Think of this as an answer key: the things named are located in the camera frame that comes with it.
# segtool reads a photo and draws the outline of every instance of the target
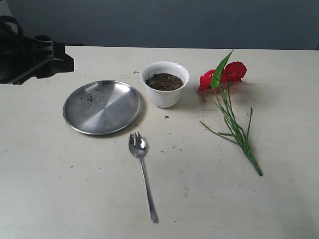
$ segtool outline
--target red flower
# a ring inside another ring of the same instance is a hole
[[[199,91],[204,91],[210,88],[211,77],[216,70],[207,71],[200,77]],[[245,65],[239,61],[228,64],[223,70],[220,83],[241,82],[241,78],[245,76],[247,69]]]

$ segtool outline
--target white cup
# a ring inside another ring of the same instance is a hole
[[[149,87],[146,80],[154,74],[169,73],[179,77],[183,81],[183,85],[173,91],[159,91]],[[175,105],[181,98],[183,88],[189,82],[188,71],[181,65],[168,62],[159,61],[147,65],[141,72],[141,81],[146,87],[146,92],[150,100],[160,108],[169,108]]]

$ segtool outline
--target stainless steel plate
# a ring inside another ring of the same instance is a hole
[[[97,81],[80,87],[66,99],[63,116],[76,131],[104,135],[129,126],[141,109],[141,95],[132,86]]]

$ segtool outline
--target white table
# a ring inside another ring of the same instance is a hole
[[[319,52],[235,50],[247,66],[234,88],[264,172],[241,150],[206,131],[221,113],[197,93],[199,76],[229,50],[67,47],[73,73],[0,85],[1,239],[319,238]],[[155,107],[139,74],[149,63],[183,65],[190,82],[173,108]],[[145,110],[128,129],[90,137],[63,119],[67,96],[96,80],[131,84]],[[130,131],[148,140],[146,158],[159,224],[150,220]]]

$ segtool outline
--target green leaf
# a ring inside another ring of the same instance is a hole
[[[215,89],[216,87],[219,86],[221,74],[223,73],[223,70],[224,70],[224,68],[229,60],[229,57],[233,53],[233,51],[234,51],[234,49],[219,63],[219,65],[216,68],[216,71],[211,76],[211,82],[210,82],[211,88]]]

